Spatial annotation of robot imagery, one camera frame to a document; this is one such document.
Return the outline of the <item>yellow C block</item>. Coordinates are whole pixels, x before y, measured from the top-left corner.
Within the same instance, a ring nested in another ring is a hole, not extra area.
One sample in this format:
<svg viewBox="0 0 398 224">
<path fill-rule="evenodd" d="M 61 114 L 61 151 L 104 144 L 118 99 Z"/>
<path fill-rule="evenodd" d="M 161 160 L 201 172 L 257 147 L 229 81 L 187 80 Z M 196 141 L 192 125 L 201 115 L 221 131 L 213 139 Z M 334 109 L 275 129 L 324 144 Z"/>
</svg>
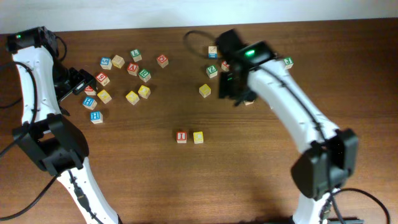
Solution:
<svg viewBox="0 0 398 224">
<path fill-rule="evenodd" d="M 202 131 L 193 133 L 193 140 L 195 144 L 201 144 L 204 142 L 204 135 Z"/>
</svg>

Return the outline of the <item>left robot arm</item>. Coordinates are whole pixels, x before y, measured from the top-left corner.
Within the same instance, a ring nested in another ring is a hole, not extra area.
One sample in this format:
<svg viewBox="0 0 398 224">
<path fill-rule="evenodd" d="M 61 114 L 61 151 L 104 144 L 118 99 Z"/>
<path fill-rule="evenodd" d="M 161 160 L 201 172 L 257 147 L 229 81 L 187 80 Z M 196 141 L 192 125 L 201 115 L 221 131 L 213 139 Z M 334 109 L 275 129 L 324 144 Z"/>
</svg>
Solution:
<svg viewBox="0 0 398 224">
<path fill-rule="evenodd" d="M 68 95 L 96 88 L 96 80 L 83 69 L 62 65 L 60 41 L 46 27 L 7 36 L 6 50 L 12 55 L 10 66 L 19 73 L 23 102 L 22 125 L 13 129 L 12 144 L 48 172 L 51 183 L 59 181 L 66 188 L 87 223 L 122 224 L 95 181 L 84 134 L 60 106 Z"/>
</svg>

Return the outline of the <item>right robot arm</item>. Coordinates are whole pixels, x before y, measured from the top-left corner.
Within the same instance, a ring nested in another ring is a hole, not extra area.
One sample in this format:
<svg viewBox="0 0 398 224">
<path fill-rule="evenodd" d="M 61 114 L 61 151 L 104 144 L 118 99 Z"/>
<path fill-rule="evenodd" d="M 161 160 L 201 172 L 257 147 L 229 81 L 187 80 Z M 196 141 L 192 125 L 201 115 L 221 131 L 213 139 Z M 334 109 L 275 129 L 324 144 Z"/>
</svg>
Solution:
<svg viewBox="0 0 398 224">
<path fill-rule="evenodd" d="M 231 29 L 215 39 L 229 71 L 220 78 L 220 98 L 238 106 L 264 100 L 291 135 L 299 159 L 290 173 L 300 191 L 290 223 L 328 223 L 333 194 L 355 170 L 358 137 L 331 122 L 296 84 L 287 61 L 265 43 L 244 44 Z"/>
</svg>

